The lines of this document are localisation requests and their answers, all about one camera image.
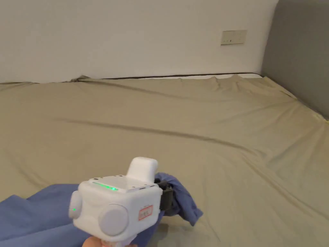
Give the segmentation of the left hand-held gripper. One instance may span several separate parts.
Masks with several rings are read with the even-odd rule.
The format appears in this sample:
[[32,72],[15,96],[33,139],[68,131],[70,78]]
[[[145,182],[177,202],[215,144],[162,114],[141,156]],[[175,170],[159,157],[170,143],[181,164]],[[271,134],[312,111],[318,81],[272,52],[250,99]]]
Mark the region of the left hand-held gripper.
[[158,164],[136,157],[126,175],[91,178],[72,193],[68,215],[103,247],[125,247],[172,206],[173,190],[155,178]]

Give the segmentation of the person's left hand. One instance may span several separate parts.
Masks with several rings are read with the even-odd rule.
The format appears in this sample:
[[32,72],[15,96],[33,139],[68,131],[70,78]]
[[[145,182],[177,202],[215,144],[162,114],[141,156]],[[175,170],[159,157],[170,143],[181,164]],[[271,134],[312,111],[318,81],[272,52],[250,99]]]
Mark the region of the person's left hand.
[[84,241],[82,247],[102,247],[102,242],[99,238],[92,236]]

